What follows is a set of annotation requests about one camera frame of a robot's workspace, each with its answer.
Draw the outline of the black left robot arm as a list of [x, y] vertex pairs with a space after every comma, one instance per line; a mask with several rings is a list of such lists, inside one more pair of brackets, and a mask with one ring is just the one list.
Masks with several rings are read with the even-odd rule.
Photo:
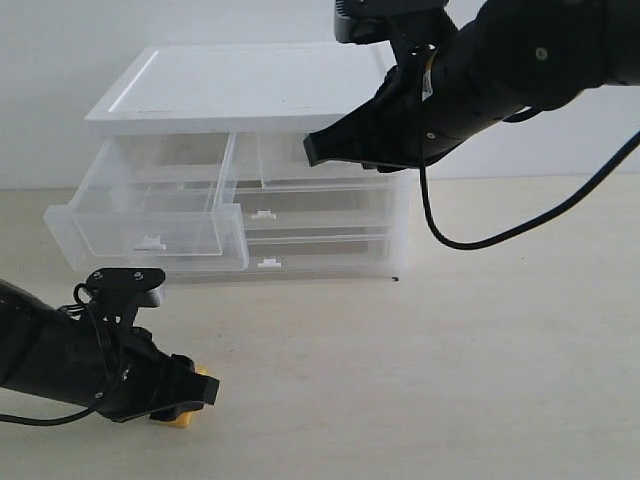
[[[4, 423], [52, 427], [92, 413], [124, 423], [141, 417], [174, 422], [216, 401], [219, 381], [184, 355], [162, 352], [134, 324], [149, 293], [118, 294], [77, 285], [88, 302], [51, 307], [25, 290], [1, 284], [1, 386], [80, 407], [59, 418], [4, 414]], [[113, 304], [119, 296], [120, 309]]]

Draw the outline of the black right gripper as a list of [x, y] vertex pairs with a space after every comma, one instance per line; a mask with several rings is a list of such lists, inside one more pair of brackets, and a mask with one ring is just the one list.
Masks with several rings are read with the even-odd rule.
[[480, 87], [465, 62], [443, 50], [414, 51], [368, 100], [303, 141], [308, 164], [359, 164], [395, 173], [440, 161], [480, 132]]

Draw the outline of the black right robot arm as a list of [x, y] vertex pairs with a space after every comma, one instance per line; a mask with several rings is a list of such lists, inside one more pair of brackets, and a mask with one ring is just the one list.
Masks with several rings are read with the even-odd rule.
[[496, 124], [639, 82], [635, 1], [488, 1], [461, 27], [443, 1], [339, 1], [334, 33], [388, 42], [395, 62], [370, 100], [305, 138], [314, 166], [429, 166]]

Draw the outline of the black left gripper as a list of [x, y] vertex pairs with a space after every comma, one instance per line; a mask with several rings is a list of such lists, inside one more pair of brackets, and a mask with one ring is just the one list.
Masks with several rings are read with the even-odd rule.
[[91, 328], [84, 340], [84, 406], [116, 423], [172, 422], [214, 405], [219, 384], [191, 358], [163, 353], [141, 327]]

